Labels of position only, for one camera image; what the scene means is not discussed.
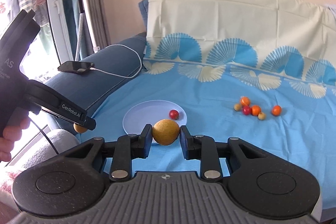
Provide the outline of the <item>person's left hand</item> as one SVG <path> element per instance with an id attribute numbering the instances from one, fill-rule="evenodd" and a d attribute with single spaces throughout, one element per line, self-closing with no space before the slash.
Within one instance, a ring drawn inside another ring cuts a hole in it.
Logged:
<path id="1" fill-rule="evenodd" d="M 26 116 L 18 126 L 6 126 L 3 130 L 3 137 L 0 139 L 1 161 L 9 162 L 11 160 L 11 151 L 14 149 L 16 141 L 22 137 L 22 131 L 29 128 L 30 118 Z"/>

